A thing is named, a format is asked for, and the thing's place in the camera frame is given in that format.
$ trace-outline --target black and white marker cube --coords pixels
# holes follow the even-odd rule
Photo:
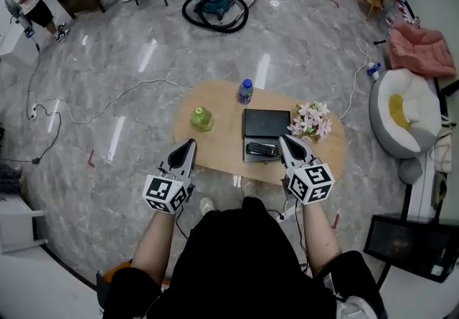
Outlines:
[[[290,190],[301,203],[309,204],[328,198],[335,179],[326,163],[321,165],[296,168],[290,177]]]
[[[152,209],[175,214],[189,195],[180,180],[148,175],[142,197]]]

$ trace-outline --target white round chair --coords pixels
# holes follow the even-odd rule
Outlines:
[[[428,152],[442,125],[437,96],[424,78],[407,69],[389,70],[377,80],[369,111],[377,140],[397,158]]]

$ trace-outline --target yellow cushion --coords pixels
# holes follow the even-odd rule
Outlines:
[[[406,130],[411,128],[403,114],[403,97],[400,95],[392,95],[389,99],[389,112],[394,122]]]

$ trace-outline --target flower bouquet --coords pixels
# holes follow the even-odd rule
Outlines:
[[[325,119],[330,110],[326,103],[307,103],[306,105],[296,105],[296,116],[294,124],[290,124],[287,129],[292,135],[304,140],[309,138],[312,141],[325,138],[331,132],[330,120]]]

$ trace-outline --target vacuum cleaner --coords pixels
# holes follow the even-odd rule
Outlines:
[[[194,6],[194,12],[198,14],[201,19],[200,22],[191,18],[186,12],[186,8],[192,1],[193,0],[186,0],[181,8],[181,12],[186,20],[199,27],[206,27],[208,29],[213,29],[214,31],[231,34],[244,27],[249,18],[249,8],[257,0],[252,0],[249,4],[246,4],[243,0],[199,0],[199,2]],[[242,6],[242,11],[229,24],[213,24],[209,22],[205,16],[205,14],[213,14],[217,17],[218,21],[222,21],[224,15],[231,9],[232,6],[234,6],[236,2]]]

